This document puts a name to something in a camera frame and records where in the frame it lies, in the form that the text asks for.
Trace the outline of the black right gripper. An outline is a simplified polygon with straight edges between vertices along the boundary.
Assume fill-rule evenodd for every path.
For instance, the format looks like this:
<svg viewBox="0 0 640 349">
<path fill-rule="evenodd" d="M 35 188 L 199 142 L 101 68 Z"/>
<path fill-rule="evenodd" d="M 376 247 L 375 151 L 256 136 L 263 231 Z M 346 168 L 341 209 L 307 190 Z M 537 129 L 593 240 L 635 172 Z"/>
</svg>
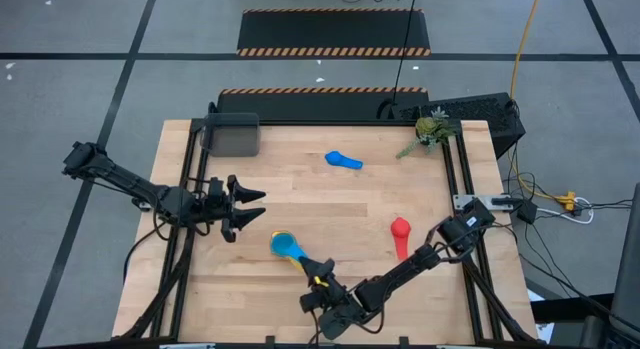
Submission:
<svg viewBox="0 0 640 349">
<path fill-rule="evenodd" d="M 351 325 L 364 324 L 368 319 L 365 309 L 356 301 L 347 288 L 334 279 L 324 279 L 333 272 L 335 262 L 329 258 L 317 262 L 300 258 L 299 262 L 308 279 L 310 292 L 300 297 L 304 313 L 320 309 L 316 317 L 319 331 L 330 340 L 341 336 Z"/>
</svg>

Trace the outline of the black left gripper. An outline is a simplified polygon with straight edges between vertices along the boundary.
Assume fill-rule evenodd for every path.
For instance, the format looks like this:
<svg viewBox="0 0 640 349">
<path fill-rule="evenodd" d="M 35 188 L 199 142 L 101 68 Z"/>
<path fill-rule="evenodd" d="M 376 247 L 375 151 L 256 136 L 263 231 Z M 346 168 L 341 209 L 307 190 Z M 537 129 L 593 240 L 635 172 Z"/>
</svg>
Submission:
<svg viewBox="0 0 640 349">
<path fill-rule="evenodd" d="M 238 209 L 235 207 L 235 201 L 245 204 L 265 196 L 266 193 L 263 191 L 244 188 L 237 182 L 235 175 L 229 175 L 226 183 L 218 177 L 212 177 L 203 199 L 200 216 L 208 224 L 220 221 L 223 238 L 228 243 L 234 243 L 236 228 L 242 230 L 266 212 L 265 208 Z"/>
</svg>

